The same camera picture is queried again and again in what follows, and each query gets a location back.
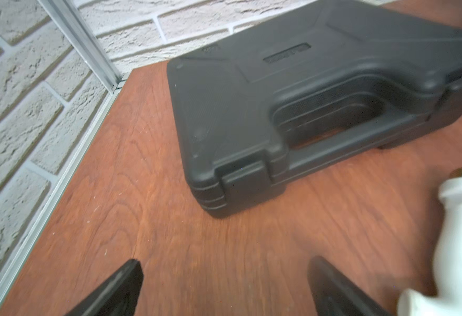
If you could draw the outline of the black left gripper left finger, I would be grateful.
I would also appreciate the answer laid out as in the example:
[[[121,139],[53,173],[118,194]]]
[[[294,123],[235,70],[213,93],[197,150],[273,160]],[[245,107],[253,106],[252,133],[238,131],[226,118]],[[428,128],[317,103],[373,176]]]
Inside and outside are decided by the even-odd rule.
[[[129,259],[66,315],[133,316],[143,278],[140,261]]]

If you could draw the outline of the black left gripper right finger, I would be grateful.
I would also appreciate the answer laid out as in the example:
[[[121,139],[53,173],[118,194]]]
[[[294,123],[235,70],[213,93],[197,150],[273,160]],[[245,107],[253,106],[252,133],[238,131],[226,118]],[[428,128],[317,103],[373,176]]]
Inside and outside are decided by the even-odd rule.
[[[389,315],[389,312],[322,256],[315,256],[310,260],[307,279],[318,315]]]

